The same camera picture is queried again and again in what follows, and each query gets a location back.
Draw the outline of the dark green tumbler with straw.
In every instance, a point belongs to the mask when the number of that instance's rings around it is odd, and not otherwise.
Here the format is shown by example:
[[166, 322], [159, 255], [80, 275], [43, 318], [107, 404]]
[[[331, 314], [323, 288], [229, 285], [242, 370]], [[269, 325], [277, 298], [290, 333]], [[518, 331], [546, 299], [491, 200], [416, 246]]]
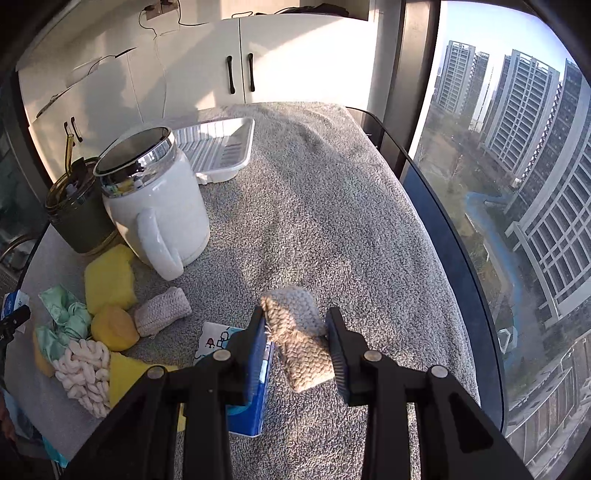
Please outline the dark green tumbler with straw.
[[101, 189], [93, 174], [98, 158], [72, 160], [75, 141], [66, 134], [64, 173], [51, 186], [45, 211], [51, 225], [78, 254], [93, 255], [116, 236], [103, 205]]

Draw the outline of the orange yellow sponge piece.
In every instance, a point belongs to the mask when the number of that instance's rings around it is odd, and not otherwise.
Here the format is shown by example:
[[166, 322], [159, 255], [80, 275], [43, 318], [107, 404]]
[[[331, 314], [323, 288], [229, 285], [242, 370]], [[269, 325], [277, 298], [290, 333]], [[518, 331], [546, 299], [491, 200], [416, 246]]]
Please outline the orange yellow sponge piece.
[[32, 342], [33, 342], [33, 354], [36, 368], [46, 377], [51, 378], [54, 376], [55, 369], [52, 364], [44, 357], [41, 352], [37, 334], [32, 331]]

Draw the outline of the yellow rectangular sponge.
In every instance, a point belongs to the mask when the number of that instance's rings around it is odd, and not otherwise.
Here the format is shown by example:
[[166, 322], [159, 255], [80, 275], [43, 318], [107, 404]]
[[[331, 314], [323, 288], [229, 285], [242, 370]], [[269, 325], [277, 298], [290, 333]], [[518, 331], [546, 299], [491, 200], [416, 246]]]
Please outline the yellow rectangular sponge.
[[137, 302], [131, 268], [133, 258], [132, 251], [119, 244], [86, 266], [85, 300], [91, 315], [96, 315], [107, 305], [128, 310]]

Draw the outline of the mint green satin scrunchie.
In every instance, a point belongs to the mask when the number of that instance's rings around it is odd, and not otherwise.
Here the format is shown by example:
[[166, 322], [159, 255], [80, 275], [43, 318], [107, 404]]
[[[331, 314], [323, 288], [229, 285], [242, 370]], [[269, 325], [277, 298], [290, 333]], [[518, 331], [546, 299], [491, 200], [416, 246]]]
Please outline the mint green satin scrunchie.
[[92, 316], [86, 305], [61, 285], [39, 294], [51, 317], [49, 325], [35, 328], [35, 338], [41, 354], [49, 361], [59, 360], [71, 340], [88, 337]]

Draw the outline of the blue white tissue pack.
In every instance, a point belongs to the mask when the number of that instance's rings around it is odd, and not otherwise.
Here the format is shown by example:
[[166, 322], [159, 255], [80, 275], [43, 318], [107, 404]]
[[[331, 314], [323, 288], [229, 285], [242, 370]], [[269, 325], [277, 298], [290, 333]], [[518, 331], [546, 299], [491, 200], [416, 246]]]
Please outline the blue white tissue pack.
[[[198, 339], [193, 364], [212, 356], [218, 350], [228, 350], [230, 339], [239, 332], [242, 332], [242, 328], [205, 322]], [[246, 365], [246, 380], [249, 381], [249, 385], [245, 390], [245, 399], [240, 404], [228, 405], [226, 415], [230, 433], [253, 438], [263, 431], [266, 386], [273, 353], [273, 344], [267, 339], [264, 325], [257, 329], [256, 339], [247, 346], [247, 353], [249, 360]]]

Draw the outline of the beige knitted cloth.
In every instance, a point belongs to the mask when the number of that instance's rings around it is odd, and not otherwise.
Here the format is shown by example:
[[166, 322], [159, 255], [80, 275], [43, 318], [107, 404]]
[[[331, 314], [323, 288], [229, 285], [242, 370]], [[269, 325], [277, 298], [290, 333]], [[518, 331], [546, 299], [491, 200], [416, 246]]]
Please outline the beige knitted cloth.
[[267, 337], [280, 349], [283, 371], [294, 392], [307, 391], [335, 377], [328, 327], [307, 290], [288, 287], [266, 292], [260, 306]]

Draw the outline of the cream chunky knit scrunchie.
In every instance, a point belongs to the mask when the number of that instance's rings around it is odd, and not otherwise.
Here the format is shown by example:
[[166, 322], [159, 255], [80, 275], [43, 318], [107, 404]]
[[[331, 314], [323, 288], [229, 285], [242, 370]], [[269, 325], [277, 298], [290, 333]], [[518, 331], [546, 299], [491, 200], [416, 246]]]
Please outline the cream chunky knit scrunchie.
[[66, 391], [94, 418], [110, 412], [110, 351], [99, 341], [71, 340], [63, 355], [52, 362], [54, 376]]

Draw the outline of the round yellow sponge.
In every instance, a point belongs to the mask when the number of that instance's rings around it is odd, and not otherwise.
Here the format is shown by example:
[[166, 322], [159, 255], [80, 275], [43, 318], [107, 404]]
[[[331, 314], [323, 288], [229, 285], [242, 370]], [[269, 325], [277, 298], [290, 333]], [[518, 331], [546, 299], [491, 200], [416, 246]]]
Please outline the round yellow sponge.
[[102, 342], [115, 352], [128, 350], [139, 341], [131, 316], [114, 305], [105, 305], [98, 311], [91, 322], [90, 330], [95, 341]]

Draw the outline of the grey knitted cloth roll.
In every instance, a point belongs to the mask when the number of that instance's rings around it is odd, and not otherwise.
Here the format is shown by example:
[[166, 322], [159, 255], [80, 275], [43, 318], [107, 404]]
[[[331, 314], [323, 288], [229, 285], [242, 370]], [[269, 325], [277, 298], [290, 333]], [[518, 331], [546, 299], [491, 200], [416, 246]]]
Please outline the grey knitted cloth roll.
[[154, 337], [176, 320], [192, 313], [183, 289], [170, 287], [151, 298], [134, 312], [134, 323], [140, 337]]

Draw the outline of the white jar chrome lid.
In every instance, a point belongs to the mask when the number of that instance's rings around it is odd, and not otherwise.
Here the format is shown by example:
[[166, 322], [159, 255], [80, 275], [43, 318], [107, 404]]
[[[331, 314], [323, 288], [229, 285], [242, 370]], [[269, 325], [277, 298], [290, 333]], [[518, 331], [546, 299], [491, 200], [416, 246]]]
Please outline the white jar chrome lid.
[[211, 226], [197, 177], [172, 130], [157, 126], [116, 141], [97, 161], [105, 210], [133, 253], [161, 278], [183, 274]]

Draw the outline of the white plastic tray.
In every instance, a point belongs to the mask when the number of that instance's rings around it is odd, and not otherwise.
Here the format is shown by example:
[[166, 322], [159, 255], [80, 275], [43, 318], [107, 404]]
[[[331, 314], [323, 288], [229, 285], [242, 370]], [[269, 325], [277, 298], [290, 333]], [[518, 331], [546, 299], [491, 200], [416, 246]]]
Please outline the white plastic tray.
[[256, 121], [249, 117], [207, 121], [173, 131], [200, 185], [235, 178], [249, 165]]

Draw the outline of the grey terry towel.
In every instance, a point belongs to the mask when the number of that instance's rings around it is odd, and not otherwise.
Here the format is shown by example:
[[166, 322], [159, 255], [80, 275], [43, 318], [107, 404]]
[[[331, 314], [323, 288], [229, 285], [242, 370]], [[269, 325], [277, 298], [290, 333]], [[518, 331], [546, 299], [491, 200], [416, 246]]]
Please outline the grey terry towel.
[[233, 105], [166, 119], [184, 127], [249, 117], [252, 158], [202, 187], [211, 238], [176, 285], [191, 314], [131, 349], [190, 366], [205, 322], [245, 327], [266, 292], [298, 286], [401, 366], [447, 367], [479, 392], [473, 351], [433, 242], [391, 168], [345, 108]]

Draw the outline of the white cabinet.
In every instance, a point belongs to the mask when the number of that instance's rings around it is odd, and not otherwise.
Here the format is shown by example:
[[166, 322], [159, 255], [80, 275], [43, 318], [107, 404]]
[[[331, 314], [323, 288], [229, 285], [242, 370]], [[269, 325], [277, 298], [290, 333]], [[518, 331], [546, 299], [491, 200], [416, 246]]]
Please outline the white cabinet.
[[[143, 125], [242, 103], [368, 107], [375, 96], [378, 9], [342, 16], [284, 1], [72, 1], [17, 63], [29, 133], [51, 178], [64, 170], [63, 123], [75, 117], [94, 157]], [[256, 91], [246, 55], [253, 53]], [[225, 59], [232, 56], [235, 95]]]

